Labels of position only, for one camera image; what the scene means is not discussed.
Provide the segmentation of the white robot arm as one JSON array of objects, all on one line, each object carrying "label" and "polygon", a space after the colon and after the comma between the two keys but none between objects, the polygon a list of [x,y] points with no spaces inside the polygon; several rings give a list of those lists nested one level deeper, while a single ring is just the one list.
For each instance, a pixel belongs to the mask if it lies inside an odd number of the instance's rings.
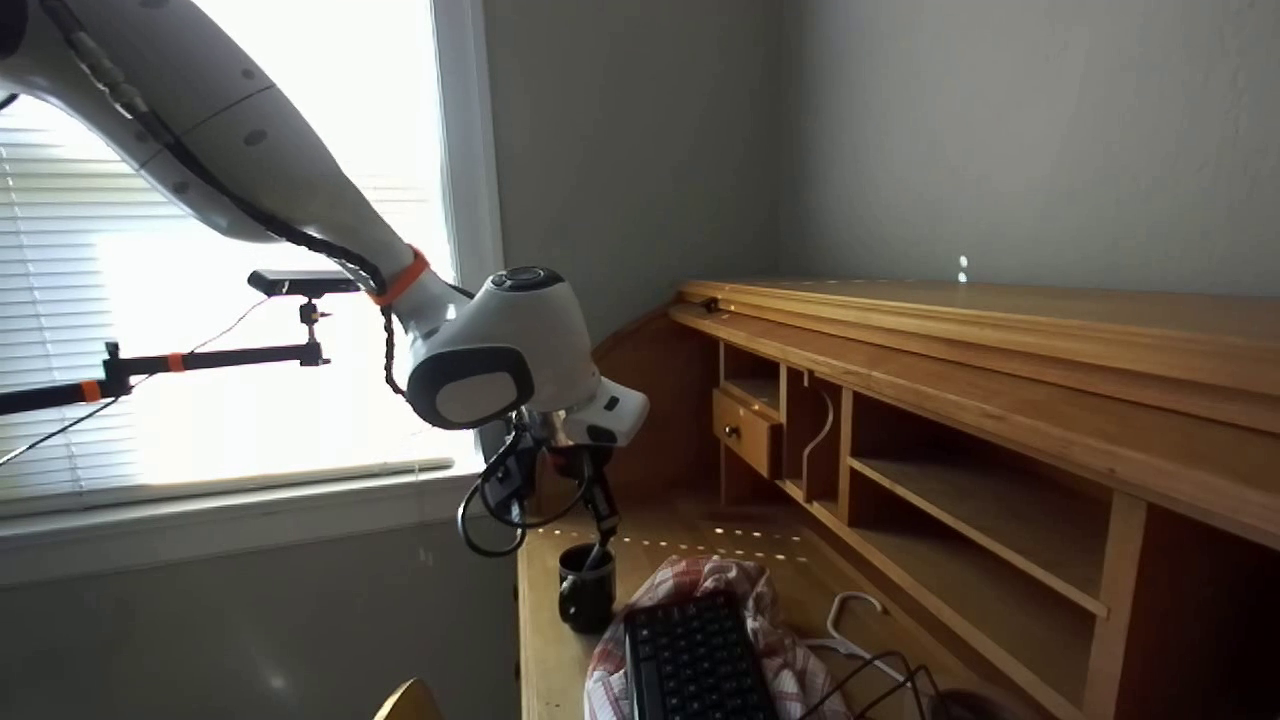
[{"label": "white robot arm", "polygon": [[504,432],[470,489],[497,524],[526,524],[526,482],[553,463],[618,531],[608,456],[649,397],[597,369],[573,282],[545,264],[471,292],[440,281],[198,0],[0,0],[0,80],[84,119],[214,230],[336,260],[384,314],[384,384],[434,427]]}]

